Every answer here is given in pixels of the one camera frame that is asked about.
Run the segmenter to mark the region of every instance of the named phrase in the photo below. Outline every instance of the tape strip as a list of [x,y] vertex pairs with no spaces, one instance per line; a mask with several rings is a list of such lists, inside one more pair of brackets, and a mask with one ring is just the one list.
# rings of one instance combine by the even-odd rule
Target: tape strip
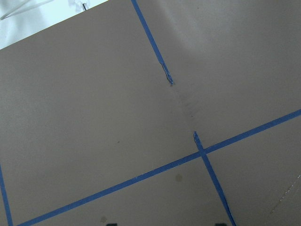
[[186,163],[188,161],[191,161],[193,159],[196,159],[198,157],[199,157],[199,153],[194,153],[194,154],[188,155],[188,156],[186,156],[184,158],[181,158],[179,160],[171,162],[171,163],[169,163],[169,164],[167,164],[165,166],[161,166],[161,167],[159,167],[157,169],[154,169],[154,170],[149,171],[147,173],[141,174],[141,175],[139,175],[139,176],[137,176],[135,178],[132,178],[130,180],[122,182],[122,183],[120,183],[118,185],[115,185],[113,187],[105,189],[105,190],[103,190],[101,192],[95,193],[95,194],[93,194],[91,196],[88,196],[88,197],[86,197],[84,199],[78,200],[78,201],[73,202],[73,203],[71,203],[69,205],[63,206],[63,207],[58,208],[58,209],[56,209],[54,211],[51,211],[51,212],[46,213],[46,214],[43,214],[43,215],[41,215],[41,216],[39,216],[37,218],[34,218],[32,220],[29,220],[29,221],[26,221],[24,223],[21,223],[18,226],[30,226],[30,225],[34,225],[34,224],[36,224],[38,222],[41,222],[43,220],[52,218],[52,217],[54,217],[56,215],[59,215],[61,213],[66,212],[66,211],[72,210],[72,209],[74,209],[74,208],[76,208],[78,206],[84,205],[84,204],[86,204],[88,202],[91,202],[91,201],[93,201],[95,199],[98,199],[98,198],[103,197],[105,195],[111,194],[111,193],[113,193],[115,191],[118,191],[120,189],[123,189],[123,188],[125,188],[127,186],[133,185],[133,184],[135,184],[135,183],[137,183],[139,181],[142,181],[142,180],[145,180],[147,178],[150,178],[150,177],[152,177],[154,175],[157,175],[159,173],[162,173],[162,172],[164,172],[166,170],[169,170],[169,169],[174,168],[176,166],[182,165],[182,164],[184,164],[184,163]]
[[6,218],[8,220],[8,226],[13,226],[13,220],[12,220],[11,213],[10,213],[10,208],[9,208],[9,203],[8,203],[8,196],[7,196],[6,190],[5,190],[1,165],[0,165],[0,187],[1,187],[1,193],[2,193],[3,203],[4,203]]
[[169,81],[169,83],[171,85],[173,85],[173,83],[174,83],[173,78],[171,77],[171,75],[169,73],[169,70],[168,70],[168,68],[167,68],[167,66],[166,66],[166,64],[165,64],[165,62],[163,60],[163,57],[162,57],[162,55],[161,55],[161,53],[159,51],[159,48],[158,48],[158,46],[157,46],[157,44],[156,44],[156,42],[155,42],[155,40],[154,40],[154,38],[153,38],[153,36],[151,34],[151,31],[150,31],[150,29],[149,29],[149,27],[148,27],[148,25],[147,25],[147,23],[146,23],[146,21],[144,19],[144,16],[143,16],[143,14],[142,14],[139,6],[138,6],[138,3],[137,3],[136,0],[131,0],[131,1],[132,1],[132,4],[133,4],[133,6],[134,6],[134,8],[136,10],[136,13],[137,13],[139,19],[140,19],[140,22],[141,22],[141,24],[142,24],[142,26],[143,26],[143,28],[145,30],[145,33],[146,33],[146,35],[147,35],[147,37],[148,37],[148,39],[150,41],[150,44],[151,44],[151,46],[152,46],[152,48],[153,48],[153,50],[154,50],[154,52],[155,52],[155,54],[157,56],[157,59],[160,62],[160,64],[162,65],[162,67],[163,67],[163,70],[164,70],[164,72],[166,74],[166,78]]
[[293,113],[287,114],[287,115],[285,115],[283,117],[280,117],[278,119],[275,119],[273,121],[270,121],[268,123],[265,123],[265,124],[263,124],[261,126],[258,126],[258,127],[254,128],[254,129],[251,129],[251,130],[249,130],[247,132],[241,133],[241,134],[239,134],[239,135],[237,135],[235,137],[232,137],[230,139],[222,141],[222,142],[220,142],[218,144],[212,145],[212,146],[206,148],[205,152],[208,154],[208,153],[213,152],[213,151],[215,151],[217,149],[220,149],[222,147],[231,145],[231,144],[233,144],[233,143],[235,143],[235,142],[237,142],[239,140],[242,140],[242,139],[245,139],[247,137],[250,137],[250,136],[252,136],[252,135],[254,135],[256,133],[262,132],[262,131],[264,131],[266,129],[269,129],[271,127],[279,125],[279,124],[281,124],[281,123],[283,123],[285,121],[288,121],[290,119],[296,118],[296,117],[298,117],[300,115],[301,115],[301,109],[299,109],[299,110],[297,110],[297,111],[295,111]]
[[[222,142],[220,142],[220,143],[218,143],[216,145],[210,146],[210,147],[208,147],[206,149],[203,149],[203,150],[204,150],[205,153],[213,152],[213,151],[215,151],[217,149],[220,149],[220,148],[223,148],[223,147],[225,147],[227,145],[233,144],[233,143],[235,143],[235,142],[237,142],[237,141],[239,141],[241,139],[244,139],[246,137],[249,137],[251,135],[254,135],[256,133],[264,131],[264,130],[266,130],[268,128],[271,128],[273,126],[281,124],[281,123],[283,123],[285,121],[288,121],[288,120],[293,119],[293,118],[295,118],[297,116],[300,116],[300,115],[301,115],[301,109],[298,110],[298,111],[296,111],[296,112],[293,112],[293,113],[290,113],[288,115],[285,115],[285,116],[283,116],[281,118],[278,118],[276,120],[273,120],[271,122],[268,122],[268,123],[266,123],[266,124],[264,124],[262,126],[256,127],[256,128],[254,128],[252,130],[249,130],[249,131],[247,131],[245,133],[242,133],[240,135],[232,137],[232,138],[230,138],[228,140],[222,141]],[[88,196],[88,197],[86,197],[84,199],[81,199],[79,201],[73,202],[73,203],[71,203],[69,205],[66,205],[64,207],[58,208],[58,209],[56,209],[56,210],[54,210],[52,212],[43,214],[43,215],[41,215],[39,217],[36,217],[36,218],[34,218],[32,220],[29,220],[29,221],[26,221],[24,223],[21,223],[18,226],[30,226],[30,225],[34,225],[34,224],[36,224],[38,222],[41,222],[43,220],[49,219],[49,218],[54,217],[56,215],[59,215],[61,213],[67,212],[67,211],[69,211],[71,209],[74,209],[74,208],[76,208],[78,206],[86,204],[87,202],[91,202],[91,201],[93,201],[95,199],[101,198],[101,197],[103,197],[105,195],[108,195],[108,194],[111,194],[111,193],[113,193],[115,191],[121,190],[121,189],[123,189],[123,188],[125,188],[127,186],[133,185],[133,184],[135,184],[135,183],[137,183],[139,181],[145,180],[145,179],[150,178],[150,177],[152,177],[154,175],[157,175],[157,174],[162,173],[164,171],[170,170],[170,169],[172,169],[174,167],[180,166],[180,165],[182,165],[182,164],[184,164],[186,162],[189,162],[191,160],[194,160],[194,159],[196,159],[198,157],[201,157],[200,151],[198,151],[196,153],[193,153],[193,154],[190,154],[190,155],[188,155],[186,157],[183,157],[181,159],[178,159],[178,160],[176,160],[176,161],[174,161],[172,163],[169,163],[167,165],[161,166],[161,167],[159,167],[157,169],[154,169],[152,171],[149,171],[149,172],[147,172],[145,174],[141,174],[141,175],[139,175],[139,176],[137,176],[135,178],[132,178],[132,179],[127,180],[127,181],[125,181],[123,183],[120,183],[118,185],[115,185],[113,187],[105,189],[105,190],[103,190],[101,192],[95,193],[95,194],[93,194],[91,196]]]
[[211,179],[212,179],[212,182],[213,182],[213,184],[214,184],[214,186],[215,186],[215,189],[216,189],[218,195],[220,196],[220,199],[221,199],[221,201],[222,201],[222,204],[223,204],[223,206],[224,206],[224,208],[225,208],[225,210],[226,210],[226,212],[227,212],[227,215],[228,215],[228,217],[229,217],[229,219],[230,219],[230,221],[231,221],[231,224],[232,224],[233,226],[236,226],[235,221],[234,221],[234,219],[233,219],[233,216],[232,216],[232,214],[231,214],[229,205],[228,205],[228,203],[227,203],[227,200],[226,200],[224,191],[222,190],[222,186],[221,186],[220,182],[219,182],[218,179],[217,179],[217,176],[216,176],[216,174],[215,174],[215,172],[214,172],[214,170],[213,170],[213,168],[212,168],[212,166],[211,166],[211,164],[210,164],[210,161],[209,161],[209,159],[208,159],[208,157],[207,157],[206,152],[205,152],[204,149],[203,149],[203,146],[202,146],[202,144],[201,144],[201,141],[200,141],[199,138],[198,138],[198,134],[197,134],[196,132],[194,132],[194,133],[193,133],[193,137],[194,137],[194,141],[196,142],[196,145],[197,145],[197,147],[198,147],[198,151],[200,152],[200,155],[201,155],[201,157],[202,157],[202,159],[203,159],[203,161],[204,161],[204,163],[205,163],[205,165],[206,165],[206,167],[207,167],[208,173],[209,173],[209,175],[210,175],[210,177],[211,177]]

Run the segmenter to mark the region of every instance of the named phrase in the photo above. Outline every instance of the stain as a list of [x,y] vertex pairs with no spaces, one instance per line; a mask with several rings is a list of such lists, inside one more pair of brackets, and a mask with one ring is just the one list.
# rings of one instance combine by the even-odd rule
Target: stain
[[105,222],[107,222],[107,218],[104,216],[104,217],[102,217],[101,219],[100,219],[100,222],[102,222],[102,223],[105,223]]
[[181,174],[177,174],[177,176],[175,176],[175,180],[177,182],[181,182],[183,180],[183,176]]
[[283,193],[281,199],[278,201],[278,203],[274,206],[274,208],[271,210],[270,214],[273,214],[275,209],[277,208],[277,206],[279,206],[282,201],[285,199],[285,197],[287,196],[287,194],[289,194],[289,192],[291,191],[291,189],[295,186],[295,184],[297,183],[297,181],[301,178],[301,174],[297,177],[297,179],[295,179],[295,181],[293,182],[292,185],[290,185],[288,187],[288,189],[286,190],[286,192]]

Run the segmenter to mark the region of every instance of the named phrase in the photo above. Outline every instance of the scuff mark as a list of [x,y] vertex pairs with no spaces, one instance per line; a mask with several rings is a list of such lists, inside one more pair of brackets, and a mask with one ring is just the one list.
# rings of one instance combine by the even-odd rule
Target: scuff mark
[[183,180],[183,176],[181,174],[177,174],[177,176],[175,176],[175,180],[176,182],[181,182]]
[[275,209],[282,203],[282,201],[285,199],[285,197],[287,196],[287,194],[291,191],[291,189],[295,186],[295,184],[297,183],[297,181],[301,178],[301,174],[297,177],[297,179],[295,179],[294,183],[292,185],[290,185],[288,187],[288,189],[286,190],[286,192],[282,195],[281,199],[279,200],[279,202],[274,206],[274,208],[271,210],[270,214],[273,214]]

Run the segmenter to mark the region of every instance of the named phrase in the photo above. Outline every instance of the blue painter's tape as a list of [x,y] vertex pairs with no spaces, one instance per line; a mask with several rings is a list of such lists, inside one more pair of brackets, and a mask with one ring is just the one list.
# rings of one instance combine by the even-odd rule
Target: blue painter's tape
[[[262,126],[254,128],[252,130],[249,130],[249,131],[255,131],[255,132],[248,134],[248,136],[242,136],[242,135],[245,134],[245,133],[248,133],[249,131],[247,131],[245,133],[242,133],[240,135],[237,135],[235,137],[232,137],[232,138],[230,138],[228,140],[225,140],[223,142],[220,142],[220,143],[218,143],[216,145],[210,146],[210,147],[208,147],[206,149],[203,149],[203,146],[202,146],[199,138],[196,139],[196,137],[195,137],[195,142],[196,142],[196,144],[198,146],[202,147],[203,152],[209,153],[209,152],[215,151],[217,149],[223,148],[223,147],[225,147],[227,145],[233,144],[234,142],[237,142],[237,141],[239,141],[241,139],[244,139],[246,137],[249,137],[251,135],[254,135],[256,133],[264,131],[265,129],[268,129],[270,127],[276,126],[276,125],[278,125],[280,123],[283,123],[283,122],[285,122],[287,120],[293,119],[293,118],[295,118],[297,116],[300,116],[300,115],[301,115],[301,110],[298,110],[298,111],[293,112],[291,114],[285,115],[285,116],[283,116],[283,117],[281,117],[279,119],[276,119],[274,121],[268,122],[268,123],[266,123],[266,124],[264,124]],[[145,174],[141,174],[141,175],[139,175],[139,176],[137,176],[135,178],[127,180],[127,181],[125,181],[123,183],[120,183],[118,185],[115,185],[115,186],[113,186],[111,188],[108,188],[108,189],[105,189],[105,190],[103,190],[101,192],[95,193],[95,194],[93,194],[91,196],[88,196],[88,197],[86,197],[84,199],[81,199],[79,201],[73,202],[73,203],[71,203],[69,205],[66,205],[64,207],[58,208],[58,209],[56,209],[56,210],[54,210],[52,212],[46,213],[46,214],[41,215],[41,216],[39,216],[37,218],[34,218],[32,220],[26,221],[26,222],[24,222],[24,223],[22,223],[22,224],[20,224],[18,226],[30,226],[30,225],[34,225],[34,224],[36,224],[38,222],[41,222],[43,220],[49,219],[51,217],[54,217],[56,215],[59,215],[59,214],[64,213],[66,211],[69,211],[71,209],[74,209],[74,208],[76,208],[78,206],[81,206],[81,205],[83,205],[83,204],[85,204],[87,202],[91,202],[91,201],[93,201],[95,199],[98,199],[98,198],[103,197],[105,195],[111,194],[111,193],[113,193],[115,191],[123,189],[123,188],[125,188],[127,186],[130,186],[132,184],[135,184],[135,183],[137,183],[139,181],[142,181],[142,180],[145,180],[147,178],[150,178],[150,177],[152,177],[154,175],[157,175],[157,174],[159,174],[161,172],[164,172],[166,170],[172,169],[172,168],[174,168],[176,166],[179,166],[179,165],[182,165],[182,164],[184,164],[186,162],[192,161],[192,160],[194,160],[194,159],[196,159],[198,157],[201,157],[201,152],[200,151],[198,151],[196,153],[193,153],[193,154],[190,154],[190,155],[188,155],[186,157],[183,157],[181,159],[178,159],[178,160],[176,160],[176,161],[174,161],[172,163],[169,163],[169,164],[167,164],[165,166],[162,166],[162,167],[159,167],[159,168],[154,169],[152,171],[149,171],[149,172],[147,172]]]
[[4,178],[3,178],[1,166],[0,166],[0,187],[1,187],[1,193],[2,193],[3,203],[4,203],[6,218],[8,220],[8,226],[13,226],[13,220],[12,220],[11,213],[10,213],[8,196],[7,196],[6,190],[5,190]]
[[165,166],[161,166],[161,167],[159,167],[157,169],[154,169],[154,170],[149,171],[147,173],[141,174],[141,175],[139,175],[139,176],[137,176],[135,178],[132,178],[130,180],[122,182],[122,183],[120,183],[118,185],[115,185],[113,187],[107,188],[107,189],[105,189],[105,190],[103,190],[101,192],[95,193],[95,194],[93,194],[91,196],[88,196],[88,197],[86,197],[84,199],[78,200],[78,201],[73,202],[73,203],[71,203],[69,205],[63,206],[63,207],[58,208],[58,209],[56,209],[54,211],[51,211],[51,212],[46,213],[46,214],[43,214],[43,215],[41,215],[41,216],[39,216],[37,218],[34,218],[32,220],[29,220],[29,221],[26,221],[24,223],[21,223],[18,226],[30,226],[30,225],[34,225],[34,224],[36,224],[38,222],[41,222],[43,220],[52,218],[52,217],[54,217],[56,215],[59,215],[61,213],[66,212],[66,211],[72,210],[72,209],[74,209],[74,208],[76,208],[78,206],[84,205],[87,202],[91,202],[91,201],[93,201],[95,199],[98,199],[98,198],[103,197],[105,195],[111,194],[111,193],[113,193],[115,191],[118,191],[120,189],[123,189],[123,188],[125,188],[127,186],[133,185],[133,184],[135,184],[135,183],[137,183],[139,181],[145,180],[145,179],[150,178],[150,177],[152,177],[154,175],[162,173],[162,172],[164,172],[166,170],[169,170],[169,169],[174,168],[176,166],[182,165],[182,164],[184,164],[184,163],[186,163],[188,161],[191,161],[193,159],[196,159],[198,157],[199,157],[199,153],[194,153],[194,154],[188,155],[188,156],[186,156],[184,158],[176,160],[176,161],[174,161],[172,163],[169,163],[169,164],[167,164]]
[[228,217],[229,217],[229,219],[231,221],[231,224],[233,226],[236,226],[235,221],[233,219],[233,216],[231,214],[229,205],[227,203],[224,191],[222,190],[222,186],[220,185],[220,182],[218,181],[218,179],[216,177],[216,174],[215,174],[215,172],[214,172],[214,170],[213,170],[213,168],[212,168],[212,166],[210,164],[210,161],[209,161],[209,159],[207,157],[207,154],[206,154],[206,152],[203,149],[201,141],[198,138],[198,134],[196,132],[194,132],[193,133],[193,137],[194,137],[194,141],[196,142],[196,145],[198,147],[198,151],[200,152],[200,155],[201,155],[201,157],[202,157],[202,159],[203,159],[203,161],[204,161],[204,163],[205,163],[205,165],[207,167],[207,170],[208,170],[208,173],[209,173],[209,175],[210,175],[210,177],[212,179],[212,182],[214,183],[216,191],[217,191],[218,195],[220,196],[222,204],[224,205],[224,208],[225,208],[225,210],[226,210],[226,212],[228,214]]
[[237,135],[235,137],[232,137],[230,139],[222,141],[222,142],[220,142],[218,144],[210,146],[210,147],[208,147],[208,148],[205,149],[205,152],[206,153],[210,153],[210,152],[213,152],[213,151],[215,151],[217,149],[220,149],[222,147],[231,145],[231,144],[233,144],[233,143],[235,143],[235,142],[237,142],[239,140],[242,140],[242,139],[245,139],[247,137],[250,137],[250,136],[252,136],[252,135],[254,135],[256,133],[262,132],[262,131],[264,131],[266,129],[269,129],[271,127],[279,125],[279,124],[281,124],[281,123],[283,123],[285,121],[288,121],[290,119],[296,118],[296,117],[298,117],[300,115],[301,115],[301,109],[297,110],[297,111],[295,111],[293,113],[287,114],[287,115],[285,115],[285,116],[283,116],[281,118],[278,118],[278,119],[275,119],[273,121],[270,121],[270,122],[268,122],[266,124],[263,124],[261,126],[258,126],[258,127],[254,128],[254,129],[251,129],[251,130],[247,131],[247,132],[241,133],[241,134],[239,134],[239,135]]
[[147,35],[147,37],[148,37],[148,39],[150,41],[150,44],[151,44],[153,50],[155,51],[157,59],[160,62],[160,64],[162,65],[162,67],[163,67],[163,70],[164,70],[164,72],[166,74],[166,78],[170,82],[170,84],[173,85],[173,83],[174,83],[173,78],[171,77],[171,75],[169,73],[169,70],[168,70],[168,68],[167,68],[167,66],[166,66],[166,64],[165,64],[165,62],[163,60],[163,57],[162,57],[162,55],[161,55],[161,53],[159,51],[159,48],[158,48],[158,46],[157,46],[157,44],[156,44],[156,42],[154,40],[154,37],[152,36],[151,31],[150,31],[150,29],[149,29],[149,27],[148,27],[148,25],[147,25],[147,23],[146,23],[146,21],[144,19],[144,16],[143,16],[143,14],[142,14],[139,6],[138,6],[138,3],[137,3],[136,0],[131,0],[131,1],[132,1],[132,4],[133,4],[133,6],[134,6],[134,8],[136,10],[136,13],[137,13],[137,15],[138,15],[138,17],[139,17],[139,19],[141,21],[141,24],[142,24],[142,26],[143,26],[143,28],[145,30],[145,33],[146,33],[146,35]]

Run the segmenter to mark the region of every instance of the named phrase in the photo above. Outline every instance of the dark spot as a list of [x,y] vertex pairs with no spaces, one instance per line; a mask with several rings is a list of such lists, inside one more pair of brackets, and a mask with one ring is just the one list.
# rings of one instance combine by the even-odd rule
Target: dark spot
[[104,216],[104,217],[102,217],[101,219],[100,219],[100,222],[102,222],[102,223],[105,223],[105,222],[107,222],[107,218]]
[[176,180],[177,182],[181,182],[181,181],[183,180],[182,175],[181,175],[181,174],[178,174],[177,176],[175,176],[175,180]]

